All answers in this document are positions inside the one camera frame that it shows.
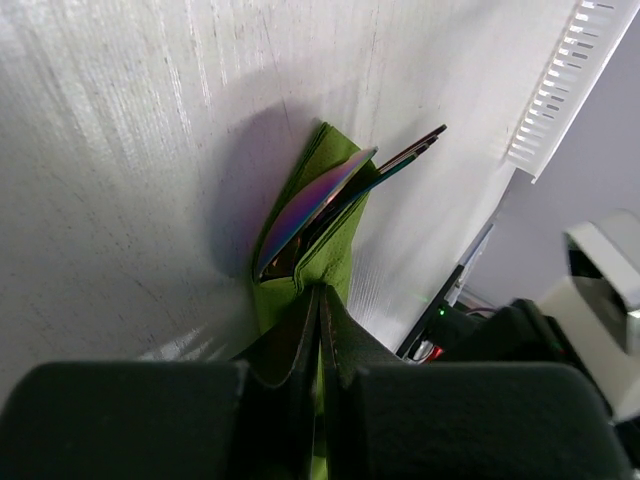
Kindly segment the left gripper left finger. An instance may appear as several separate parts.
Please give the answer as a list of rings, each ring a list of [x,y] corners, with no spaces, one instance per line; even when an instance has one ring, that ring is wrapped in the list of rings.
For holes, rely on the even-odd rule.
[[[228,361],[54,362],[1,414],[5,479],[308,479],[319,292]]]

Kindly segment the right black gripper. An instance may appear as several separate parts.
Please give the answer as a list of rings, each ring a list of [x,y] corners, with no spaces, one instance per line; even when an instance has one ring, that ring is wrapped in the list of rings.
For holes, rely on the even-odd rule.
[[[500,308],[459,309],[446,301],[461,279],[455,267],[399,346],[399,358],[411,364],[557,363],[580,372],[598,393],[605,411],[613,408],[589,372],[577,343],[560,322],[528,300],[517,298]]]

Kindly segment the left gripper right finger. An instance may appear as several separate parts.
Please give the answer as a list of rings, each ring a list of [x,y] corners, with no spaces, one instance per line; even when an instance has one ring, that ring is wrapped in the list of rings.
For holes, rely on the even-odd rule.
[[[634,445],[557,363],[409,364],[319,297],[332,479],[630,479]]]

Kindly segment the green paper napkin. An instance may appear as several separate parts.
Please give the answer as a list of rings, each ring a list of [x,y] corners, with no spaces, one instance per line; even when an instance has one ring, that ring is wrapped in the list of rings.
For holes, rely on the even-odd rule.
[[[312,134],[296,168],[285,184],[278,201],[269,217],[267,226],[275,226],[276,214],[284,213],[285,202],[302,192],[303,187],[318,180],[321,174],[328,173],[333,167],[346,165],[349,156],[359,151],[359,147],[334,126],[323,122]],[[302,239],[298,250],[299,258],[294,260],[291,273],[283,278],[266,280],[254,288],[255,304],[261,332],[265,333],[277,324],[278,315],[290,306],[303,292],[303,287],[313,284],[326,284],[335,288],[343,302],[348,298],[352,273],[352,241],[360,222],[367,195],[364,199],[354,200],[337,218],[328,220],[318,233],[311,232],[309,239]],[[328,392],[327,375],[324,373],[322,353],[318,357],[315,420],[320,422],[321,414],[326,413]],[[326,454],[314,453],[309,473],[302,473],[302,479],[331,479],[330,464]],[[232,474],[231,479],[294,479],[285,466],[259,467],[258,473]]]

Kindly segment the iridescent spoon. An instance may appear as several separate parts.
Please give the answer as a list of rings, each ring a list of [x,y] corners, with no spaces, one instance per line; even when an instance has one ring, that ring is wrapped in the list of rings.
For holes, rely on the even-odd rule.
[[[276,216],[259,249],[253,277],[259,280],[268,265],[303,228],[334,200],[353,176],[377,153],[378,148],[356,151],[296,193]]]

